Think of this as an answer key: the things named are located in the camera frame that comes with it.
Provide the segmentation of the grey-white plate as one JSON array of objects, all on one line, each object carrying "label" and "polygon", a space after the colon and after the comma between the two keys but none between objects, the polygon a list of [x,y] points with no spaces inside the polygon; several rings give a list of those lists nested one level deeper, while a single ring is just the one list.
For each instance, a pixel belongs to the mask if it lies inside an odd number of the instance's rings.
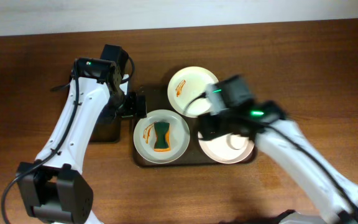
[{"label": "grey-white plate", "polygon": [[170,110],[155,110],[140,119],[134,128],[136,152],[153,164],[167,164],[184,155],[190,143],[186,121]]}]

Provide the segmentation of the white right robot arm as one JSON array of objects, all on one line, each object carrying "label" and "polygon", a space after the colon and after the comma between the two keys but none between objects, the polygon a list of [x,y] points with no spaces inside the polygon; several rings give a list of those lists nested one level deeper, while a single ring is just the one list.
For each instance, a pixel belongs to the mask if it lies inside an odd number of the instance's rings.
[{"label": "white right robot arm", "polygon": [[317,217],[289,211],[279,223],[358,223],[358,185],[340,174],[273,101],[198,116],[205,140],[224,134],[250,138],[307,194]]}]

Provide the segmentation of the cream plate with sauce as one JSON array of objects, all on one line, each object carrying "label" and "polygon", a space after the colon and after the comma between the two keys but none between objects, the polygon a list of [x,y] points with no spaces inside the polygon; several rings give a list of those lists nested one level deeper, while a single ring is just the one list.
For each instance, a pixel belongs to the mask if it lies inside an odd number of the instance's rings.
[{"label": "cream plate with sauce", "polygon": [[195,118],[209,111],[211,103],[205,98],[198,99],[185,112],[186,106],[197,96],[204,93],[209,84],[215,84],[218,81],[212,72],[203,67],[183,68],[176,72],[169,81],[168,100],[178,113]]}]

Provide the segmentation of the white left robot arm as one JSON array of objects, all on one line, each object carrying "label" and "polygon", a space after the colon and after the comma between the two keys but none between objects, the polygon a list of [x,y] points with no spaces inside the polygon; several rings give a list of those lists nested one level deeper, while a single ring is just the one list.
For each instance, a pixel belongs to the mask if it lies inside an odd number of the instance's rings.
[{"label": "white left robot arm", "polygon": [[76,59],[69,94],[58,123],[34,162],[21,162],[13,180],[28,216],[43,223],[99,223],[93,190],[82,176],[86,148],[100,116],[144,118],[146,100],[123,92],[114,61]]}]

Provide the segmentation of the green orange sponge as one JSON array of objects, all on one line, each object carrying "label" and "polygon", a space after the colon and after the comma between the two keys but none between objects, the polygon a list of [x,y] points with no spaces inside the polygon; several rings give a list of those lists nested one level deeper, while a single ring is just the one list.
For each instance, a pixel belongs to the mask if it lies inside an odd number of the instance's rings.
[{"label": "green orange sponge", "polygon": [[159,121],[154,124],[154,131],[156,141],[154,144],[154,151],[167,152],[170,150],[170,123]]}]

